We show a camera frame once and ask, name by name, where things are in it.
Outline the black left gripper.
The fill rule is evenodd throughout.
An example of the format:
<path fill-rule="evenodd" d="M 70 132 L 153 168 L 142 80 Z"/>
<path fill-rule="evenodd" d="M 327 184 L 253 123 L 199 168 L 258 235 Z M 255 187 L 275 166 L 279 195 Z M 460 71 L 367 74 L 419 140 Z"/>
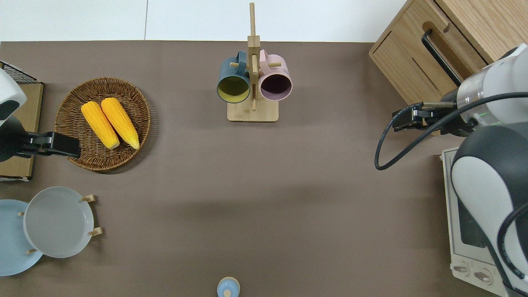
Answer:
<path fill-rule="evenodd" d="M 62 156 L 80 158 L 80 141 L 74 137 L 57 132 L 27 132 L 15 117 L 8 118 L 0 128 L 0 161 L 13 156 L 30 158 L 31 156 L 50 156 L 53 153 Z"/>

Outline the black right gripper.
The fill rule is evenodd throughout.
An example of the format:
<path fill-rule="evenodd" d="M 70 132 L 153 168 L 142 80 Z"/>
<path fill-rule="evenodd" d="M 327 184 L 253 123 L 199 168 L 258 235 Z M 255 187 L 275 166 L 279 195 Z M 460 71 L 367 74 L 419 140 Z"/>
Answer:
<path fill-rule="evenodd" d="M 449 113 L 457 110 L 457 93 L 458 89 L 451 90 L 445 94 L 439 101 L 425 101 L 424 105 L 409 105 L 403 109 L 393 112 L 393 130 L 399 132 L 401 130 L 428 130 L 441 119 L 445 118 Z M 437 107 L 433 106 L 437 103 L 453 103 L 452 107 Z M 419 113 L 422 109 L 428 109 L 432 116 L 425 117 L 424 120 Z M 456 137 L 467 137 L 471 133 L 471 125 L 466 123 L 460 115 L 454 117 L 449 122 L 436 128 L 431 132 L 431 136 L 452 134 Z"/>

